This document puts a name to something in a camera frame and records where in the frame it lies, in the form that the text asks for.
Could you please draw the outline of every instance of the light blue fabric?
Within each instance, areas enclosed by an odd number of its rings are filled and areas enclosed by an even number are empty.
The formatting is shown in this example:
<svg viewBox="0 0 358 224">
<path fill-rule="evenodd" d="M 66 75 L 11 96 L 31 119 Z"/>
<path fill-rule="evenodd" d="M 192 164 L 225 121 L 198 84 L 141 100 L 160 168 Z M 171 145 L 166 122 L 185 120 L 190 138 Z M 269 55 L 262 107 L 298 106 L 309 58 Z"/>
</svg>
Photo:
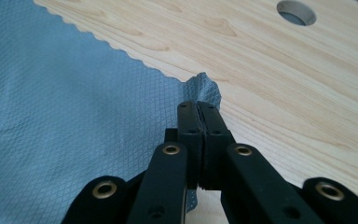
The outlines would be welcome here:
<svg viewBox="0 0 358 224">
<path fill-rule="evenodd" d="M 220 94 L 204 74 L 165 77 L 32 1 L 0 1 L 0 223 L 60 222 L 93 178 L 138 175 L 186 100 Z"/>
</svg>

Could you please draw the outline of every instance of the wooden table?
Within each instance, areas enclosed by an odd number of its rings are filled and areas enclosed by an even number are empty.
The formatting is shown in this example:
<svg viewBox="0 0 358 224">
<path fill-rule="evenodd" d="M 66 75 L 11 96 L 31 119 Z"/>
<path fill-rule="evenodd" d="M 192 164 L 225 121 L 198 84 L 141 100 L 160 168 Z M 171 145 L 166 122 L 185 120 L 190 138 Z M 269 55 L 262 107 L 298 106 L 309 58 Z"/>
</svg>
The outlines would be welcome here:
<svg viewBox="0 0 358 224">
<path fill-rule="evenodd" d="M 301 0 L 316 22 L 299 26 L 280 0 L 35 1 L 166 76 L 206 72 L 238 142 L 295 185 L 325 176 L 358 194 L 358 2 Z M 218 193 L 186 221 L 227 222 Z"/>
</svg>

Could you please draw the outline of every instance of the metal grommet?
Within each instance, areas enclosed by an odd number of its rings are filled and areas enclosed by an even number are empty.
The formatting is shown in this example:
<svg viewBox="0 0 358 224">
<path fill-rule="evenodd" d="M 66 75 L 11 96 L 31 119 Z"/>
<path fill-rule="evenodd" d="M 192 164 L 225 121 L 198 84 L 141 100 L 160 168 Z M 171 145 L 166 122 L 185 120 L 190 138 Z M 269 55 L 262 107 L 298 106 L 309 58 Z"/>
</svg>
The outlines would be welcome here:
<svg viewBox="0 0 358 224">
<path fill-rule="evenodd" d="M 235 151 L 239 155 L 242 155 L 242 156 L 250 156 L 250 155 L 252 155 L 252 150 L 250 148 L 247 148 L 247 147 L 242 147 L 242 146 L 235 147 Z"/>
<path fill-rule="evenodd" d="M 315 188 L 320 194 L 328 199 L 342 201 L 345 198 L 344 193 L 340 189 L 329 183 L 319 182 Z"/>
<path fill-rule="evenodd" d="M 175 155 L 179 153 L 180 148 L 177 146 L 166 146 L 162 151 L 167 155 Z"/>
<path fill-rule="evenodd" d="M 115 194 L 116 190 L 117 185 L 110 180 L 106 180 L 95 186 L 92 190 L 92 195 L 97 199 L 105 199 Z"/>
</svg>

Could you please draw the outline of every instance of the screw hole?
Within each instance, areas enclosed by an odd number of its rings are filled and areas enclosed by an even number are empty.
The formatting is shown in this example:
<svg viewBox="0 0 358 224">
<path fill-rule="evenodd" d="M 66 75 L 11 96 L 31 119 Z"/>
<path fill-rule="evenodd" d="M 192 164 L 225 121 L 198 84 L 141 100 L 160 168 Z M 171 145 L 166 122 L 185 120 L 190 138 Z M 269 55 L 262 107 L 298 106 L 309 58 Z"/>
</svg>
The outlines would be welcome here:
<svg viewBox="0 0 358 224">
<path fill-rule="evenodd" d="M 167 147 L 163 148 L 162 151 L 167 155 L 175 155 L 175 154 L 179 153 L 180 148 L 176 147 L 176 146 L 167 146 Z"/>
<path fill-rule="evenodd" d="M 284 214 L 292 219 L 299 219 L 301 217 L 301 213 L 294 207 L 287 206 L 283 208 Z"/>
<path fill-rule="evenodd" d="M 236 147 L 235 150 L 237 151 L 238 154 L 240 154 L 242 156 L 252 155 L 252 150 L 247 147 Z"/>
<path fill-rule="evenodd" d="M 106 199 L 114 195 L 116 190 L 117 186 L 112 181 L 102 181 L 92 190 L 92 195 L 97 199 Z"/>
<path fill-rule="evenodd" d="M 161 204 L 151 205 L 147 211 L 147 214 L 152 219 L 161 218 L 165 214 L 164 206 L 162 206 Z"/>
<path fill-rule="evenodd" d="M 344 193 L 340 189 L 325 182 L 319 182 L 315 188 L 324 197 L 334 201 L 341 201 L 345 197 Z"/>
</svg>

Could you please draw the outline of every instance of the tabletop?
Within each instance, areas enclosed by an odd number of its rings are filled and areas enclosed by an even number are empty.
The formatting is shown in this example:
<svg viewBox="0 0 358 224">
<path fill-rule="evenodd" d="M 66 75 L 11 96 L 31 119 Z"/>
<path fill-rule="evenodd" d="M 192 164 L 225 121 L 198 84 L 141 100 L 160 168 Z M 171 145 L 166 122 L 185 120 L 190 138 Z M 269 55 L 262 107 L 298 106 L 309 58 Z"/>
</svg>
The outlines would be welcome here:
<svg viewBox="0 0 358 224">
<path fill-rule="evenodd" d="M 290 183 L 324 176 L 358 195 L 357 1 L 35 2 L 168 77 L 206 72 L 237 142 Z M 227 222 L 219 193 L 199 190 L 186 222 Z"/>
</svg>

